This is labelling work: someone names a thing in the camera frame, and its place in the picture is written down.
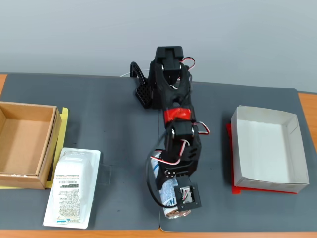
plastic packaging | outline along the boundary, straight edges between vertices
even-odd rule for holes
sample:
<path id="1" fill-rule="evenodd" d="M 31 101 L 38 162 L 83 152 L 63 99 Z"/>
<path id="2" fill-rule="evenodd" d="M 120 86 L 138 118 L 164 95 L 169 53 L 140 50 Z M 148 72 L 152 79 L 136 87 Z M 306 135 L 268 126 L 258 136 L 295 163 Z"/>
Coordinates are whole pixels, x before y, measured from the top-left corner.
<path id="1" fill-rule="evenodd" d="M 160 155 L 160 152 L 157 152 L 156 154 L 154 154 L 155 157 L 159 157 L 159 155 Z M 159 162 L 155 159 L 151 159 L 151 165 L 152 165 L 154 176 L 156 178 L 159 172 Z M 174 192 L 175 186 L 178 186 L 178 183 L 176 178 L 174 177 L 173 179 L 166 181 L 163 184 L 162 189 L 159 191 L 160 199 L 162 201 L 162 204 L 164 204 L 165 206 L 176 205 L 176 196 Z M 179 212 L 177 210 L 177 207 L 163 208 L 163 210 L 164 210 L 165 216 L 169 219 L 185 217 L 191 212 L 191 210 Z"/>
<path id="2" fill-rule="evenodd" d="M 62 149 L 45 212 L 44 226 L 87 228 L 99 159 L 100 151 Z"/>

gray mat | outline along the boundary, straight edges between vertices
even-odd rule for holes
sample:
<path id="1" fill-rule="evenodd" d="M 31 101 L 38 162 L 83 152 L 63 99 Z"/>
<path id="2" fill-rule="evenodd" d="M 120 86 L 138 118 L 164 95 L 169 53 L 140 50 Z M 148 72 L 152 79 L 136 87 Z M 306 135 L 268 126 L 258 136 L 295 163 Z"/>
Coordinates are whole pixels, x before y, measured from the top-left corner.
<path id="1" fill-rule="evenodd" d="M 175 220 L 168 220 L 161 211 L 161 228 L 173 232 L 317 231 L 317 155 L 297 91 L 194 83 L 192 102 L 197 120 L 211 130 L 211 135 L 201 136 L 200 162 L 191 176 L 191 181 L 198 183 L 202 207 Z M 298 195 L 248 191 L 231 194 L 225 125 L 239 105 L 297 114 L 310 180 L 310 185 Z M 160 133 L 163 133 L 162 119 Z"/>
<path id="2" fill-rule="evenodd" d="M 102 152 L 89 229 L 156 230 L 159 208 L 144 163 L 158 138 L 158 113 L 134 96 L 131 78 L 10 74 L 2 101 L 69 108 L 65 147 Z M 50 190 L 0 190 L 0 229 L 43 227 Z"/>

open cardboard box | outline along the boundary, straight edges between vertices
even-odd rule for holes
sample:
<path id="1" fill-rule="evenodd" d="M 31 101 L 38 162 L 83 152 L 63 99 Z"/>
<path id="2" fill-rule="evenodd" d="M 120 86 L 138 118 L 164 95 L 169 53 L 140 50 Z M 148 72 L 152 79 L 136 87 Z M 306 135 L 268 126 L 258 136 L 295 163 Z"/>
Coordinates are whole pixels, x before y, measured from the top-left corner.
<path id="1" fill-rule="evenodd" d="M 295 114 L 240 106 L 231 126 L 235 186 L 297 193 L 309 184 Z"/>
<path id="2" fill-rule="evenodd" d="M 0 185 L 45 189 L 61 125 L 55 106 L 0 102 Z"/>

black bracket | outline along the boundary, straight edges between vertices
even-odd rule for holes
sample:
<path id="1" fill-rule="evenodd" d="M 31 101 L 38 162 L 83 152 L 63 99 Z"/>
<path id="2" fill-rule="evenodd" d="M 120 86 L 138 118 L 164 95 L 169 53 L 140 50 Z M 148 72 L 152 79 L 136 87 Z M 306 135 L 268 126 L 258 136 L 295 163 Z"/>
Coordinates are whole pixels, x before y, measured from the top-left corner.
<path id="1" fill-rule="evenodd" d="M 130 77 L 131 78 L 139 78 L 140 85 L 135 90 L 135 95 L 139 99 L 140 103 L 144 108 L 151 107 L 152 99 L 151 99 L 151 91 L 148 85 L 148 80 L 144 77 L 142 71 L 140 70 L 137 63 L 132 62 L 130 64 Z"/>
<path id="2" fill-rule="evenodd" d="M 200 202 L 199 192 L 197 184 L 194 182 L 190 182 L 188 176 L 180 176 L 176 177 L 178 186 L 174 187 L 176 201 L 181 201 L 177 205 L 177 209 L 179 212 L 187 211 L 191 209 L 195 209 L 201 207 L 202 204 Z M 190 191 L 190 196 L 192 198 L 192 202 L 183 201 L 183 189 L 188 189 Z"/>

open white box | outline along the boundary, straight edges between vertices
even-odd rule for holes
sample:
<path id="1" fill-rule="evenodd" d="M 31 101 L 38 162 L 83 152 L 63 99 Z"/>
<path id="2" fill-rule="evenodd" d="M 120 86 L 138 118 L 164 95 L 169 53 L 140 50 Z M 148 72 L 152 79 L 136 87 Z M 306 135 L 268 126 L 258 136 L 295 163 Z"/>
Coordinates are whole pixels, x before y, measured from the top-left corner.
<path id="1" fill-rule="evenodd" d="M 295 114 L 240 106 L 231 127 L 235 186 L 297 193 L 309 184 Z"/>

